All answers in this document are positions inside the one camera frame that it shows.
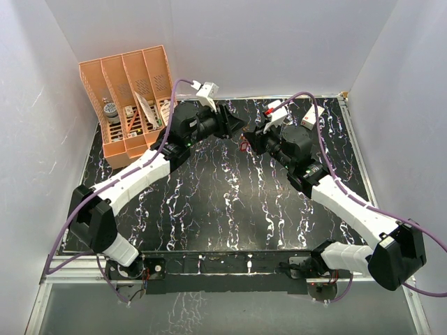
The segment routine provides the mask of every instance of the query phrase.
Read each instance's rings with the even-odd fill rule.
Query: marble tabletop
[[[225,100],[238,117],[261,122],[268,99]],[[319,98],[327,153],[337,175],[367,199],[339,102]],[[308,98],[288,107],[287,124],[298,124],[311,107]],[[321,159],[316,130],[313,155]],[[231,140],[211,137],[194,146],[190,159],[169,177],[134,197],[119,213],[119,232],[141,251],[236,251],[313,249],[327,238],[361,244],[360,236],[325,207],[291,187],[286,169],[267,154],[239,150]],[[112,170],[103,157],[98,128],[83,183],[106,180]],[[62,253],[87,250],[68,233]]]

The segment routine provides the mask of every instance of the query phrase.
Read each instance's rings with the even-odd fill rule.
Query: gray floor
[[[131,308],[117,302],[104,284],[54,284],[40,334],[416,334],[402,289],[370,282],[354,282],[328,307],[281,292],[144,296]]]

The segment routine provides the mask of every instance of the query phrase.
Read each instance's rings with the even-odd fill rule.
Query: white metal frame
[[[358,146],[358,142],[356,139],[356,135],[353,130],[353,126],[351,123],[351,115],[346,105],[346,101],[342,96],[316,96],[317,98],[338,98],[340,108],[342,110],[342,116],[344,122],[346,124],[346,129],[348,131],[349,139],[351,141],[354,154],[356,156],[356,160],[358,163],[358,167],[360,169],[360,173],[362,176],[363,183],[365,185],[365,189],[368,194],[369,201],[377,206],[376,197],[372,190],[372,185],[368,177],[368,173],[365,167],[365,162],[362,158],[362,154],[360,153],[360,148]],[[288,98],[288,96],[257,96],[257,97],[241,97],[236,98],[238,100],[242,99],[253,99],[253,98]],[[54,260],[51,264],[51,268],[56,267],[58,264],[68,259],[69,256],[55,256]],[[105,260],[101,260],[101,266],[105,268]],[[319,283],[326,282],[327,279],[308,279],[308,283]],[[339,281],[348,281],[347,279],[339,279]],[[374,279],[372,277],[364,277],[361,275],[355,275],[354,280],[358,281],[367,281],[373,282]],[[72,284],[85,284],[85,283],[97,283],[97,284],[105,284],[105,281],[102,279],[101,273],[98,269],[98,265],[96,264],[96,256],[84,256],[80,257],[77,260],[74,260],[72,263],[66,265],[63,269],[54,273],[51,276],[48,276],[40,285],[38,296],[36,298],[36,302],[34,304],[33,311],[31,312],[31,317],[29,319],[29,324],[26,330],[25,335],[34,335],[38,334],[42,325],[43,317],[45,315],[45,310],[47,308],[48,300],[50,298],[50,293],[52,289],[52,284],[56,283],[72,283]],[[120,283],[134,283],[133,281],[123,281],[123,282],[115,282],[117,284]],[[410,285],[415,285],[416,280],[414,277],[410,278],[407,283]],[[404,294],[406,297],[406,302],[409,306],[409,310],[411,313],[411,317],[413,318],[413,323],[415,325],[416,331],[418,335],[431,335],[431,331],[427,322],[427,318],[425,317],[425,313],[420,302],[419,296],[417,293],[410,291],[409,289],[403,287]]]

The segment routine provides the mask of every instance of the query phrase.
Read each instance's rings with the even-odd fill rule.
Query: pegboard organizer
[[[162,127],[154,130],[135,95],[143,96],[158,111],[170,99],[172,80],[163,46],[82,62],[80,76],[101,125],[105,159],[114,169],[129,165],[166,126],[161,121]],[[116,124],[104,113],[104,105],[111,102],[119,115]]]

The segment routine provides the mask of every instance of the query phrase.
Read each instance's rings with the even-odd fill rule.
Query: white wall
[[[447,241],[447,3],[398,1],[349,94],[379,204]],[[418,287],[447,291],[447,255],[425,239]],[[445,334],[447,299],[423,297],[433,334]]]
[[[0,6],[0,328],[23,334],[96,117],[45,1]]]
[[[395,2],[47,0],[79,61],[164,44],[227,97],[349,90]]]

